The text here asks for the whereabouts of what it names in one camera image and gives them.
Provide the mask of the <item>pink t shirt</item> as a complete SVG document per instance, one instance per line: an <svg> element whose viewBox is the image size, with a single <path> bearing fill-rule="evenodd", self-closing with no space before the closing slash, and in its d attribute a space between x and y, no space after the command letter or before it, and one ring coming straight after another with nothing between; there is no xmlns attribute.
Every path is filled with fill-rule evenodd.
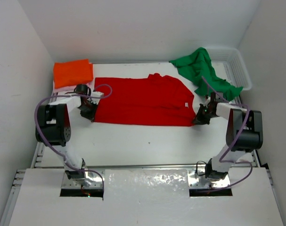
<svg viewBox="0 0 286 226"><path fill-rule="evenodd" d="M76 86L66 86L66 87L61 87L61 88L55 88L55 82L53 81L53 93L59 93L59 92L68 92L68 91L73 91L76 88Z"/></svg>

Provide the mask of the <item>orange t shirt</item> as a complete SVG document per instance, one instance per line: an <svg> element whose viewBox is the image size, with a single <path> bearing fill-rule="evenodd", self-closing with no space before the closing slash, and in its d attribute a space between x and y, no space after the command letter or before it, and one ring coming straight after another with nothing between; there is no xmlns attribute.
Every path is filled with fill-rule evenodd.
<svg viewBox="0 0 286 226"><path fill-rule="evenodd" d="M56 62L53 67L54 88L60 89L93 81L93 64L88 59Z"/></svg>

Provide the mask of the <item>red t shirt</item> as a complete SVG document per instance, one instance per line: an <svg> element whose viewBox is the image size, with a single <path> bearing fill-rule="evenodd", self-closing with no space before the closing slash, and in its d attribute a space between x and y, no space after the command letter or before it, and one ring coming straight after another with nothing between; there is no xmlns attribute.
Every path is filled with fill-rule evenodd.
<svg viewBox="0 0 286 226"><path fill-rule="evenodd" d="M101 77L95 87L110 95L100 100L95 122L193 126L194 94L177 78L158 73L143 79Z"/></svg>

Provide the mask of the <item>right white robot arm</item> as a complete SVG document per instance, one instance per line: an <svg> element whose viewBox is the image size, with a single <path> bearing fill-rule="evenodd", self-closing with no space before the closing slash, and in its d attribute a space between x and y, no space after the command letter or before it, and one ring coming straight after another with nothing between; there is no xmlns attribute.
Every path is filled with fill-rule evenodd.
<svg viewBox="0 0 286 226"><path fill-rule="evenodd" d="M226 144L216 156L205 165L204 176L208 179L224 179L231 166L263 144L262 112L250 110L247 106L236 105L212 92L205 103L200 104L194 125L209 125L213 118L228 121Z"/></svg>

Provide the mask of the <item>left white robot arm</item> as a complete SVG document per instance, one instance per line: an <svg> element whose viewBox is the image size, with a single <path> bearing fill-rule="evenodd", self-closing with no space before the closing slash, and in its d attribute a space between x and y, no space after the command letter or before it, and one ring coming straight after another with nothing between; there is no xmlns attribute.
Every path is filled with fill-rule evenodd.
<svg viewBox="0 0 286 226"><path fill-rule="evenodd" d="M35 110L36 139L53 150L65 167L69 180L82 186L89 186L94 181L94 173L89 172L83 158L74 151L71 143L71 124L69 113L80 110L80 116L93 122L98 108L101 92L92 92L90 87L78 84L67 97L47 105L40 105Z"/></svg>

